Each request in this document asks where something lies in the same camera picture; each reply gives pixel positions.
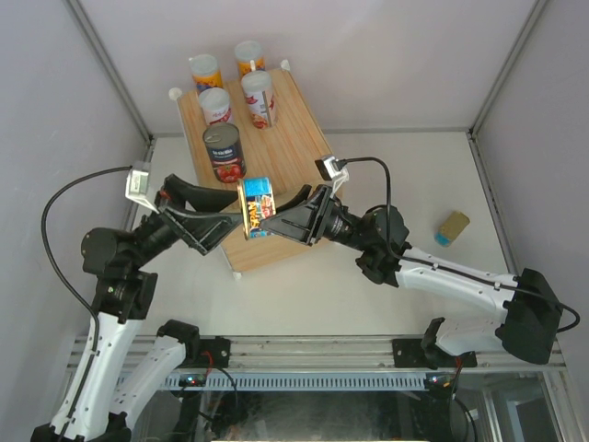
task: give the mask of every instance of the can lid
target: can lid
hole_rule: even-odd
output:
[[[253,40],[242,41],[236,46],[235,55],[240,62],[259,60],[263,55],[261,44]]]
[[[199,95],[199,104],[203,109],[216,111],[229,105],[229,94],[220,87],[209,87]]]
[[[266,71],[253,71],[241,79],[241,87],[247,94],[261,92],[272,86],[272,78]]]
[[[230,122],[219,122],[204,131],[202,140],[207,147],[223,149],[235,144],[239,140],[239,129]]]
[[[219,70],[217,59],[208,53],[202,53],[188,59],[191,70],[196,76],[211,76]]]

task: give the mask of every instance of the wooden tray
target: wooden tray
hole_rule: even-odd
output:
[[[304,184],[321,182],[315,160],[331,154],[331,149],[290,72],[282,69],[269,72],[277,106],[277,123],[270,129],[257,129],[251,123],[238,80],[227,82],[225,90],[231,98],[235,125],[239,128],[247,177],[269,177],[277,205],[280,205]],[[178,104],[199,185],[235,190],[236,184],[222,183],[214,176],[202,142],[202,133],[207,126],[196,90],[180,97]],[[223,242],[222,247],[234,272],[252,270],[310,249],[280,237],[246,241],[240,228]]]

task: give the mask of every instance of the white table surface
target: white table surface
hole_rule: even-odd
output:
[[[328,140],[338,157],[386,161],[393,204],[414,246],[481,270],[506,271],[465,134],[331,134]],[[353,164],[348,170],[343,201],[353,213],[384,202],[380,167]],[[184,138],[157,140],[152,182],[159,185],[171,173],[197,182]],[[467,214],[471,223],[446,249],[433,234],[452,210]],[[144,213],[140,209],[135,222]],[[178,242],[144,267],[159,273],[159,280],[142,334],[155,334],[169,319],[198,325],[204,335],[415,334],[439,316],[476,314],[450,299],[374,285],[356,267],[357,256],[328,244],[236,280],[220,248],[203,257]]]

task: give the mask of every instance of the tin can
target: tin can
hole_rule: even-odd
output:
[[[258,177],[239,180],[237,193],[243,214],[243,231],[246,239],[271,235],[270,232],[260,228],[262,219],[276,215],[270,179]]]
[[[239,78],[251,71],[263,71],[266,69],[264,53],[257,41],[242,41],[234,49],[239,69]]]
[[[230,122],[219,122],[204,131],[202,140],[218,180],[230,183],[245,177],[246,160],[237,126]]]
[[[452,212],[452,214],[438,228],[435,234],[435,241],[441,246],[448,247],[454,242],[458,235],[470,224],[468,216],[462,212]]]
[[[206,89],[199,96],[199,104],[207,125],[210,126],[219,122],[233,122],[231,101],[226,90],[219,87]]]
[[[258,129],[268,129],[276,123],[276,102],[272,79],[265,71],[246,74],[241,79],[251,120]]]
[[[208,53],[188,59],[191,65],[192,79],[198,94],[211,87],[223,87],[223,78],[217,59]]]

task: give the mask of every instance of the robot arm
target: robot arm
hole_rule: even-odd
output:
[[[325,180],[337,180],[345,170],[345,160],[333,156],[317,163]],[[445,332],[449,322],[444,325],[443,320],[434,320],[426,333],[427,345],[460,355],[467,345],[472,351],[500,343],[526,362],[546,364],[549,360],[562,304],[541,273],[525,269],[520,276],[491,274],[436,258],[407,242],[409,231],[396,207],[378,206],[363,216],[353,215],[328,185],[318,186],[305,202],[262,220],[261,227],[309,246],[322,238],[339,242],[362,253],[356,264],[375,284],[426,290],[486,312],[486,326],[481,330],[486,338],[473,340],[472,324],[450,333]],[[440,329],[438,340],[435,335]],[[469,339],[455,333],[463,330],[470,334]],[[456,337],[462,339],[460,345],[448,344]]]
[[[196,327],[169,321],[154,349],[115,390],[133,338],[140,331],[156,289],[157,274],[139,269],[182,239],[205,255],[242,222],[241,214],[220,212],[236,192],[189,185],[171,175],[156,196],[157,212],[126,232],[95,228],[82,241],[83,269],[98,278],[86,348],[62,406],[50,424],[35,429],[31,441],[128,441],[131,428],[162,380],[198,348]],[[189,204],[195,211],[184,215]]]

